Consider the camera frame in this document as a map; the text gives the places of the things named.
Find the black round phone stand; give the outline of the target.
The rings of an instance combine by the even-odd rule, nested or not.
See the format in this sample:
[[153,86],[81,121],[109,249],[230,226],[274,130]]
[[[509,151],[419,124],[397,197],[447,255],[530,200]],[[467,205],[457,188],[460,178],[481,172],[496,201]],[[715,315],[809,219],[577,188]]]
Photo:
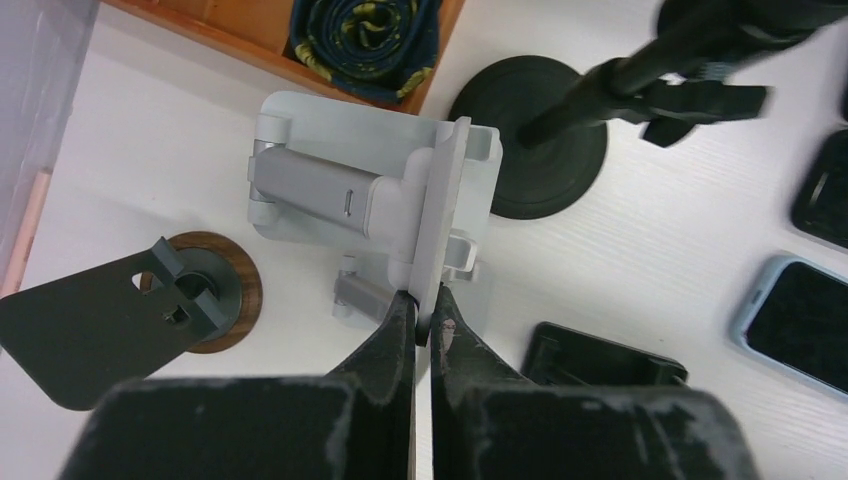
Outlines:
[[632,55],[586,73],[538,55],[506,58],[463,87],[449,116],[499,133],[492,213],[545,218],[591,188],[610,121],[641,125],[645,141],[666,148],[701,125],[757,118],[768,88],[728,78],[846,15],[843,1],[666,1],[654,39]]

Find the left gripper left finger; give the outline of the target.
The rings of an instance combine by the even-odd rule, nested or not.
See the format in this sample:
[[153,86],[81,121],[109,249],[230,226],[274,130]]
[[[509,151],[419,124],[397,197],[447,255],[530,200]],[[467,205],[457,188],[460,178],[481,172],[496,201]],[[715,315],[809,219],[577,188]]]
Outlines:
[[127,382],[89,418],[64,479],[406,479],[416,305],[323,376]]

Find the white folding phone stand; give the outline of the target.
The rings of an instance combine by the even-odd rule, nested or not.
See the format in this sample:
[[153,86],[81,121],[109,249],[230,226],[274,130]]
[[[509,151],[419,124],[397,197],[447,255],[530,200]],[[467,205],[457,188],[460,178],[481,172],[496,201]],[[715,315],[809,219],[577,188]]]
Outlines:
[[[361,252],[342,256],[334,284],[333,315],[362,328],[367,319],[381,323],[395,295],[389,284],[385,254]],[[442,282],[450,288],[465,322],[477,334],[485,332],[493,293],[494,272],[478,260],[469,272],[446,269]]]

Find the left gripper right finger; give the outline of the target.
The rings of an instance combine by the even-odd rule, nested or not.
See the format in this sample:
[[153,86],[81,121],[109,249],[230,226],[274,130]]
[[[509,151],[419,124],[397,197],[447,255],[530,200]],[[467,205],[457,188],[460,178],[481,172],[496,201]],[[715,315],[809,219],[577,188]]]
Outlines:
[[541,386],[465,322],[447,287],[430,321],[437,479],[756,479],[712,395],[671,386]]

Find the black phone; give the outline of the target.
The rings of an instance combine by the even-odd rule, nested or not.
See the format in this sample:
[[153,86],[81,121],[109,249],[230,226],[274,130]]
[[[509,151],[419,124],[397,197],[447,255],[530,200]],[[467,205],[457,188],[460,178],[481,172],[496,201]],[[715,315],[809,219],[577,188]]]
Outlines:
[[792,203],[795,228],[836,247],[847,248],[847,130],[821,144]]

